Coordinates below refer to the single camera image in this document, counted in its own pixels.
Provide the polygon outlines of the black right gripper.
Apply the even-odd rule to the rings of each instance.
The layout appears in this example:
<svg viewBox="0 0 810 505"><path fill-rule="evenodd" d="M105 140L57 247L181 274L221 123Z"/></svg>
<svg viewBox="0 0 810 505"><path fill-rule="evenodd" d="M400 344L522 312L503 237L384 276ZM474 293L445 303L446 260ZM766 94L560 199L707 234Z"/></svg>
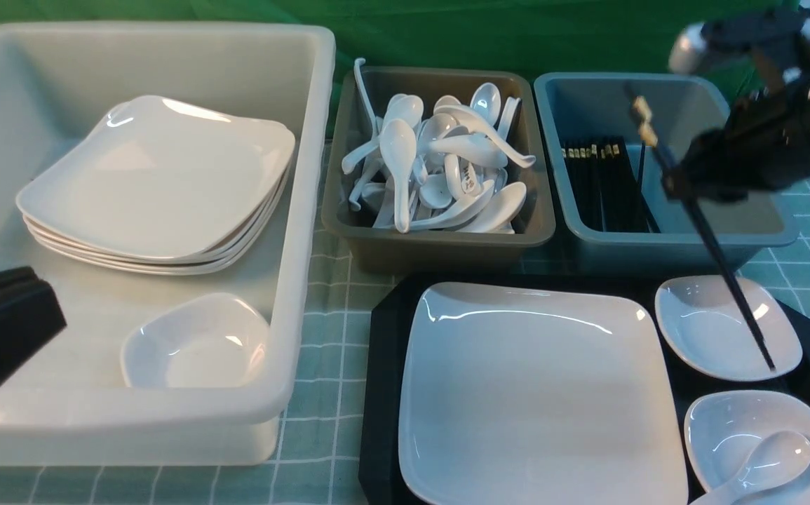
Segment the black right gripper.
<svg viewBox="0 0 810 505"><path fill-rule="evenodd" d="M734 202L810 178L810 74L742 100L721 128L694 138L661 183L668 198Z"/></svg>

